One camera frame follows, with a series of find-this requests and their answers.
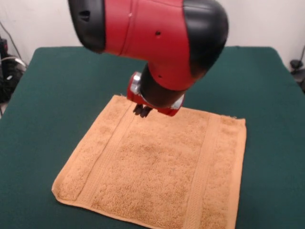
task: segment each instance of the orange towel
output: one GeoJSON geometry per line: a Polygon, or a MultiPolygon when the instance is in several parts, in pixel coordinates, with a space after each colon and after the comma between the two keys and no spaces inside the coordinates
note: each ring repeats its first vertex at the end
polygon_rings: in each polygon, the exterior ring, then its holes
{"type": "Polygon", "coordinates": [[[244,119],[182,108],[175,117],[114,96],[55,179],[64,204],[152,229],[234,229],[244,119]]]}

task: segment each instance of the green table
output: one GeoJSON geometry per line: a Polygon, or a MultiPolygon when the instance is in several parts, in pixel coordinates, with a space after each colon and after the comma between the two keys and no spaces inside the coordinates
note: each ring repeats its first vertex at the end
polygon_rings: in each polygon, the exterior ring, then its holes
{"type": "MultiPolygon", "coordinates": [[[[62,205],[51,186],[114,94],[144,62],[40,48],[0,120],[0,228],[135,229],[62,205]]],[[[238,229],[305,228],[305,96],[271,48],[228,47],[186,107],[244,117],[238,229]]]]}

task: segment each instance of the red casing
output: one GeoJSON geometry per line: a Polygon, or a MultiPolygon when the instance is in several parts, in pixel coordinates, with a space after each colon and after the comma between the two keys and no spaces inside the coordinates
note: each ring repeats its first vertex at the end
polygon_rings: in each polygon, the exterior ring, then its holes
{"type": "Polygon", "coordinates": [[[105,21],[105,52],[148,61],[164,88],[182,91],[195,83],[183,0],[105,0],[105,21]]]}

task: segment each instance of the terry cloth towel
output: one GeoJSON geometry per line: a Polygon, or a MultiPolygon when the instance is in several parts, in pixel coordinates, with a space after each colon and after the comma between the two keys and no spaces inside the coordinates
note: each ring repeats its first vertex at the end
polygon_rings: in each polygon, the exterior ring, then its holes
{"type": "Polygon", "coordinates": [[[152,229],[234,229],[245,120],[134,107],[110,100],[55,179],[56,199],[152,229]]]}

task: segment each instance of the white wall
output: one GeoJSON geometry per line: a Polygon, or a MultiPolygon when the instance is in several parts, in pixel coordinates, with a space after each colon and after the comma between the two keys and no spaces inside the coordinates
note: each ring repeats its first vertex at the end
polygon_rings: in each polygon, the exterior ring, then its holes
{"type": "MultiPolygon", "coordinates": [[[[219,2],[230,20],[227,45],[272,46],[287,67],[291,59],[300,57],[305,45],[305,0],[219,2]]],[[[80,45],[67,0],[0,0],[0,20],[27,62],[41,46],[80,45]]]]}

